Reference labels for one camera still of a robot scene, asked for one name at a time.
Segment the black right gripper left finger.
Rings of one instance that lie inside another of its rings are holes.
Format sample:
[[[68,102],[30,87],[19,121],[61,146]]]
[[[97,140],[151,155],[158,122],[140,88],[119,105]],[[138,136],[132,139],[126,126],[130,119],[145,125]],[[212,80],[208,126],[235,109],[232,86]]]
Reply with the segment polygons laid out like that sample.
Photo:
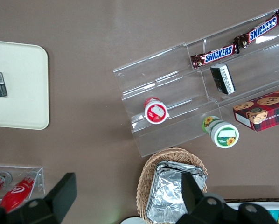
[[[60,224],[77,197],[77,180],[75,173],[66,173],[53,189],[45,196],[57,223]]]

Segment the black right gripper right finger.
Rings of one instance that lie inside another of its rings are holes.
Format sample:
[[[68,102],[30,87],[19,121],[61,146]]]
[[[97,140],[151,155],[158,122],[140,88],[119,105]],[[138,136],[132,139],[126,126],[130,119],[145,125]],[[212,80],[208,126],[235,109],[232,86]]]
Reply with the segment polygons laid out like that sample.
[[[202,191],[190,173],[182,174],[182,198],[190,214],[194,211],[200,200],[202,199]]]

